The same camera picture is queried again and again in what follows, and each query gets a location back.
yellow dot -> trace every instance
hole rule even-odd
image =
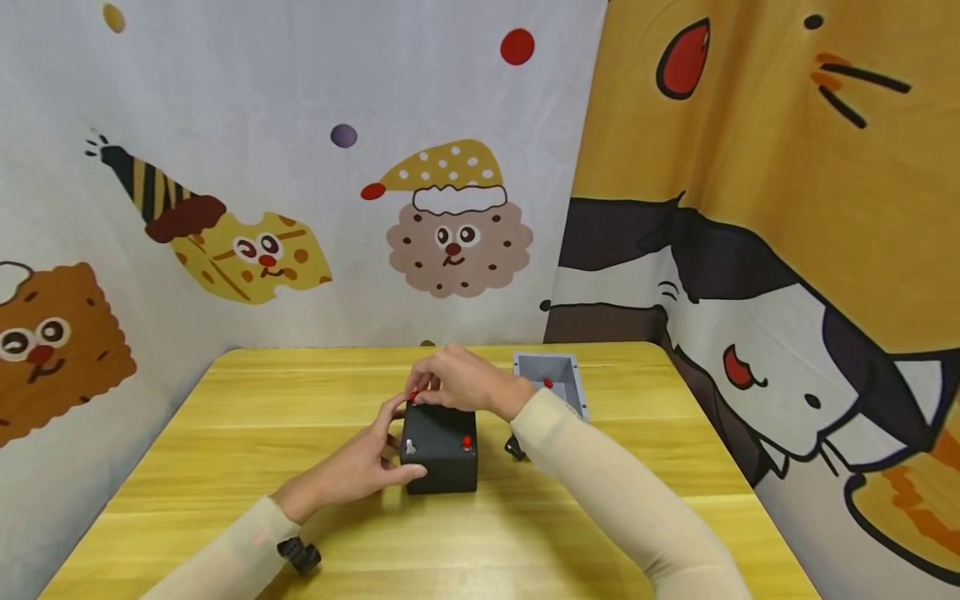
[[[119,34],[127,27],[127,19],[124,18],[123,13],[110,2],[104,3],[104,21],[115,34]]]

red dot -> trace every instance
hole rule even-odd
[[[500,42],[500,56],[514,66],[534,56],[534,37],[525,29],[514,29]]]
[[[360,198],[364,200],[376,200],[380,196],[383,196],[383,193],[386,191],[387,187],[383,183],[371,183],[360,192]]]

purple dot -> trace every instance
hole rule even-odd
[[[346,123],[341,123],[330,132],[330,141],[341,148],[349,148],[357,143],[357,130]]]

person's left hand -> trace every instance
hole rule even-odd
[[[399,442],[387,429],[394,419],[403,418],[399,406],[407,397],[398,394],[381,404],[373,423],[317,465],[280,486],[273,494],[280,510],[302,525],[323,505],[359,500],[425,475],[423,465],[398,466],[383,456],[387,445],[399,450]]]

red nose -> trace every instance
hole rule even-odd
[[[27,362],[37,365],[47,364],[47,361],[50,360],[54,355],[54,349],[49,346],[37,346],[36,348],[30,350],[30,353],[27,354]]]
[[[360,190],[360,198],[364,200],[376,200],[380,196],[383,196],[387,191],[386,186],[383,183],[371,183],[367,187]]]

